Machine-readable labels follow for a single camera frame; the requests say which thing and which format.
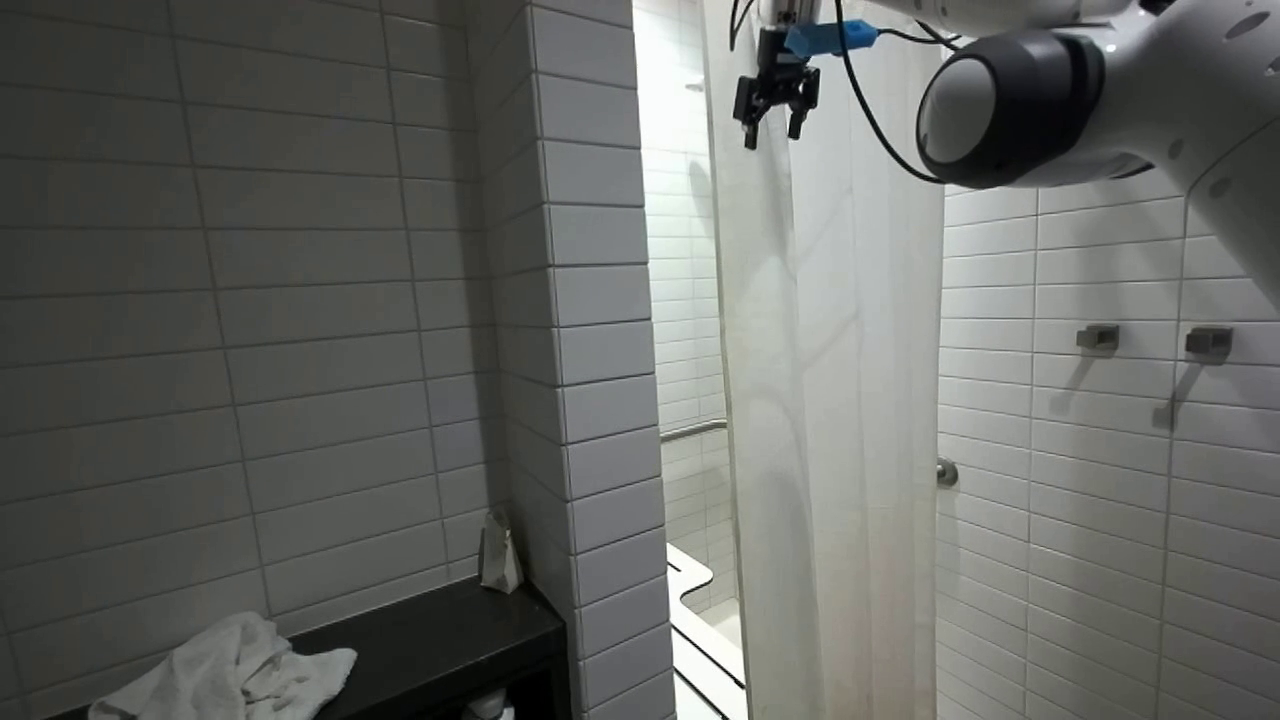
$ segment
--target shower curtain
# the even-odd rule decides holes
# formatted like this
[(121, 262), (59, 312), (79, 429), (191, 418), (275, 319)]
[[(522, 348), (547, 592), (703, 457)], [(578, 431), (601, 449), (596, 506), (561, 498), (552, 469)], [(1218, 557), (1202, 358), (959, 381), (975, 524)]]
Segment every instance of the shower curtain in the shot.
[[(944, 201), (890, 167), (831, 59), (802, 140), (774, 111), (743, 153), (728, 0), (703, 11), (752, 715), (927, 720)], [(934, 51), (857, 65), (906, 147)]]

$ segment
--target white shower curtain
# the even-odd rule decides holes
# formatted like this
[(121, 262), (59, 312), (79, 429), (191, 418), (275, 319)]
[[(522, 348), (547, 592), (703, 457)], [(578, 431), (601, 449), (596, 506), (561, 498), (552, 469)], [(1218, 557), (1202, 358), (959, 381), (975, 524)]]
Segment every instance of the white shower curtain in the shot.
[[(728, 0), (703, 9), (752, 715), (927, 720), (944, 201), (882, 162), (838, 65), (798, 144), (774, 115), (743, 153)], [(858, 65), (900, 144), (931, 68)]]

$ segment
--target cloth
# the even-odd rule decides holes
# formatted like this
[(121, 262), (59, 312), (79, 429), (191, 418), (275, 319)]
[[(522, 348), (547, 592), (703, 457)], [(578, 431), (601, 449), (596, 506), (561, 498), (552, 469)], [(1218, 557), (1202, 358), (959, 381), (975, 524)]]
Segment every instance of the cloth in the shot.
[(245, 611), (94, 702), (86, 720), (311, 720), (352, 667), (356, 652), (295, 655), (275, 623)]

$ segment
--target white towel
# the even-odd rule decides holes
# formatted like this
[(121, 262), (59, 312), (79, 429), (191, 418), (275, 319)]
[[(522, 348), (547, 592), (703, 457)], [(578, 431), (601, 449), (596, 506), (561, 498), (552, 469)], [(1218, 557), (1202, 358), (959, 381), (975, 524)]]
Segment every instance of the white towel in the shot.
[(86, 720), (311, 720), (346, 683), (352, 666), (346, 649), (295, 655), (275, 623), (226, 616), (94, 702)]

